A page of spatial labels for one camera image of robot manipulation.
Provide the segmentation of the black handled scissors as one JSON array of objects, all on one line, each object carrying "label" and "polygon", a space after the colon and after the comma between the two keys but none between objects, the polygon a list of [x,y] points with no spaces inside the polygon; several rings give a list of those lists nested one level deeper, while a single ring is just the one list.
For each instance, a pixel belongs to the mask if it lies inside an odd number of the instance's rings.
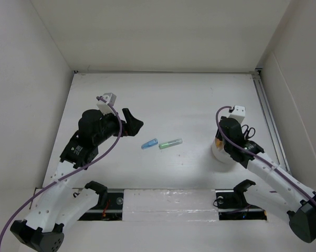
[{"label": "black handled scissors", "polygon": [[256,129],[254,127],[250,127],[247,124],[242,125],[241,129],[243,131],[243,136],[246,140],[251,139],[256,133]]}]

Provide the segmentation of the yellow capped pink highlighter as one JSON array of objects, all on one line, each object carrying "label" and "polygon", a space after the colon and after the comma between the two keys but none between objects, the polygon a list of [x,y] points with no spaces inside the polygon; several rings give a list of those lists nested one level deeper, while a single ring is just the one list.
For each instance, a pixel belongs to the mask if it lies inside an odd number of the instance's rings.
[{"label": "yellow capped pink highlighter", "polygon": [[216,138],[216,139],[215,139],[215,146],[216,146],[218,149],[221,149],[222,146],[223,146],[223,142],[222,142],[220,139]]}]

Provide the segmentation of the green capped highlighter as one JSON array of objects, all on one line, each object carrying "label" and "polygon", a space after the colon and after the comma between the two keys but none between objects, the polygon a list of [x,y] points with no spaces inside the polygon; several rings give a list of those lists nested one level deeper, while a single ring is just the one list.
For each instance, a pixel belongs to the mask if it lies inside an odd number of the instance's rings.
[{"label": "green capped highlighter", "polygon": [[180,145],[182,143],[183,143],[182,139],[175,139],[175,140],[167,141],[167,142],[164,142],[164,143],[160,143],[159,144],[159,149],[160,150],[167,149],[167,148],[170,148],[170,147],[173,147],[173,146],[176,146],[176,145]]}]

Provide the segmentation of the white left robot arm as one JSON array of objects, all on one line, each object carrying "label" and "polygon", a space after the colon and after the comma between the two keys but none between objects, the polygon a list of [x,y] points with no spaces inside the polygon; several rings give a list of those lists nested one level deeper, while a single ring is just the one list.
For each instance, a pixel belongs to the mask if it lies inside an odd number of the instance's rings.
[{"label": "white left robot arm", "polygon": [[12,223],[10,231],[24,245],[34,251],[58,251],[65,231],[86,211],[102,208],[108,201],[106,186],[88,182],[82,191],[67,204],[68,196],[76,181],[84,174],[87,164],[98,155],[98,147],[115,136],[133,137],[143,127],[129,109],[122,110],[125,119],[120,120],[113,111],[85,111],[78,122],[78,130],[60,155],[60,162],[52,177],[52,187],[40,190],[40,198],[34,209],[23,219]]}]

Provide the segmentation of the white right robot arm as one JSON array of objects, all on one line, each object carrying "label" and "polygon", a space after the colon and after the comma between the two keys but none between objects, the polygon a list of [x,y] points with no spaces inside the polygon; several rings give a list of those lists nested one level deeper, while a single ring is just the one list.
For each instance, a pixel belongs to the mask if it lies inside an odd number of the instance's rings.
[{"label": "white right robot arm", "polygon": [[316,190],[305,186],[275,163],[264,149],[242,131],[233,117],[216,119],[215,157],[233,161],[262,179],[271,190],[262,190],[252,180],[234,187],[237,206],[255,205],[286,222],[302,241],[316,240]]}]

